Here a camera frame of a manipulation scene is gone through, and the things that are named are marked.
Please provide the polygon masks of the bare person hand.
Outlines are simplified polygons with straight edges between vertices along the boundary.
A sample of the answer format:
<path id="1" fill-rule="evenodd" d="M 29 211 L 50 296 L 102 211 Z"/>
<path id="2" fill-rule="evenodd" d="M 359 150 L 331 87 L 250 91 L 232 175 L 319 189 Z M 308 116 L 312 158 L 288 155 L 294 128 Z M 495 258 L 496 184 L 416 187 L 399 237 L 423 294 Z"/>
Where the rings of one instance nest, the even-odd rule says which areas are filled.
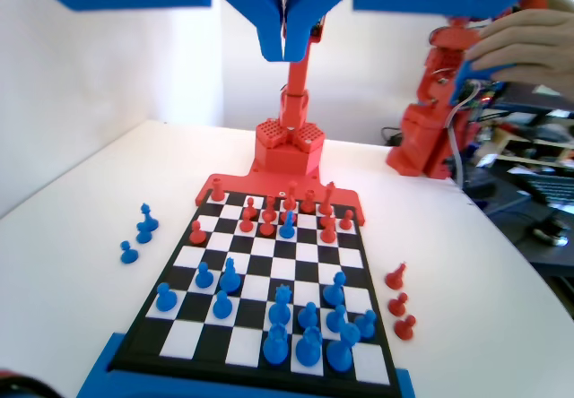
<path id="1" fill-rule="evenodd" d="M 573 1 L 547 3 L 486 26 L 465 57 L 476 71 L 500 66 L 496 81 L 544 85 L 573 100 Z"/>

